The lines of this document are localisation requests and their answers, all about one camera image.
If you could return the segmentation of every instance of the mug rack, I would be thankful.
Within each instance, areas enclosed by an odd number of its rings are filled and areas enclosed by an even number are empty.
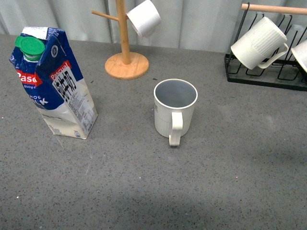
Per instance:
[[[288,42],[290,42],[289,51],[283,56],[282,59],[276,60],[268,68],[260,69],[259,67],[255,67],[253,70],[247,69],[244,65],[242,65],[232,51],[230,51],[230,53],[225,54],[224,57],[227,80],[229,82],[243,84],[307,91],[307,73],[303,70],[291,53],[291,47],[295,47],[301,41],[303,41],[305,34],[307,34],[307,26],[304,27],[302,25],[292,24],[293,14],[307,15],[307,9],[252,5],[247,3],[242,4],[241,10],[244,10],[244,13],[233,43],[238,40],[243,26],[247,26],[247,30],[249,30],[253,24],[259,20],[259,18],[261,19],[264,17],[265,12],[273,12],[282,15],[282,19],[278,24],[278,27],[288,37]],[[249,11],[254,11],[256,14],[252,22],[248,24],[245,23],[245,20]]]

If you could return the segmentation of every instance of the mug handle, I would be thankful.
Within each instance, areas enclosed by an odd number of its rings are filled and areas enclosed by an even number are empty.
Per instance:
[[[183,128],[182,113],[172,112],[172,131],[169,135],[169,145],[178,146]]]
[[[258,67],[260,67],[261,69],[266,69],[267,67],[270,66],[270,64],[272,64],[274,61],[276,61],[282,55],[286,54],[288,52],[288,50],[289,50],[289,47],[287,46],[286,43],[284,43],[283,45],[284,45],[284,50],[282,52],[275,54],[266,63],[259,64]]]

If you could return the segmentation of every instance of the speckled countertop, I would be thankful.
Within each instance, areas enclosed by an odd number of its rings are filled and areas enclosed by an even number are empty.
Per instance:
[[[229,83],[224,54],[131,46],[149,71],[109,77],[120,45],[70,41],[99,116],[87,140],[52,135],[0,35],[0,229],[307,229],[307,92]],[[154,128],[153,90],[191,82],[178,148]]]

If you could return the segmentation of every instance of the cream mug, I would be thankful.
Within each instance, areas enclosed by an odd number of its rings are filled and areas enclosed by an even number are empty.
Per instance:
[[[178,146],[189,129],[197,90],[185,80],[167,79],[158,83],[153,93],[155,128],[169,138],[169,145]]]
[[[140,37],[149,37],[154,33],[161,17],[158,10],[150,0],[145,0],[140,5],[127,13],[132,27]]]
[[[291,48],[293,56],[301,67],[307,72],[307,40]]]
[[[230,48],[235,57],[248,69],[254,69],[256,66],[265,69],[288,52],[289,47],[285,43],[286,41],[286,35],[278,26],[269,18],[263,17]],[[267,62],[260,64],[281,46],[279,53],[275,54]]]

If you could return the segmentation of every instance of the white curtain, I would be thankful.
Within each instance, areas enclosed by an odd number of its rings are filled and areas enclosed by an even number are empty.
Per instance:
[[[143,0],[126,0],[127,12]],[[162,23],[150,38],[137,36],[128,20],[132,45],[160,46],[227,52],[234,39],[246,0],[152,0]],[[307,8],[306,0],[250,0],[251,4]],[[117,15],[115,0],[1,0],[0,34],[19,35],[25,26],[57,27],[71,40],[119,43],[116,21],[91,14],[99,11]],[[266,13],[274,22],[280,16]],[[248,13],[244,28],[254,15]],[[307,16],[293,22],[307,25]]]

